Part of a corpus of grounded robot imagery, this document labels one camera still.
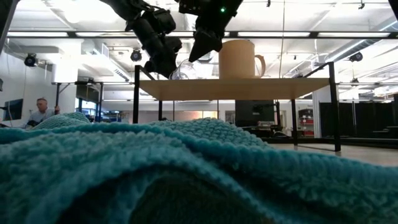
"large mug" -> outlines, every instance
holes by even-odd
[[[256,76],[256,61],[261,61],[261,72]],[[223,43],[218,53],[220,79],[261,78],[266,73],[266,61],[254,53],[254,44],[248,40],[230,40]]]

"shelf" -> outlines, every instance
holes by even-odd
[[[328,78],[141,80],[157,100],[291,100],[329,85]]]

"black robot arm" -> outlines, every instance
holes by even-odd
[[[145,64],[148,72],[166,78],[177,68],[175,59],[182,43],[177,37],[167,37],[176,28],[169,10],[151,6],[143,0],[100,0],[110,5],[127,22],[126,31],[133,30],[149,54]],[[243,0],[175,0],[181,13],[198,16],[189,61],[194,62],[208,52],[219,52],[223,46],[225,27],[237,13]]]

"blue towel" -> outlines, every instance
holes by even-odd
[[[0,223],[398,223],[395,167],[276,150],[215,119],[67,119],[0,129]]]

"mug handle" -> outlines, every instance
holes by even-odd
[[[263,77],[266,74],[266,61],[262,55],[255,55],[254,57],[260,59],[261,62],[261,73],[260,77]]]

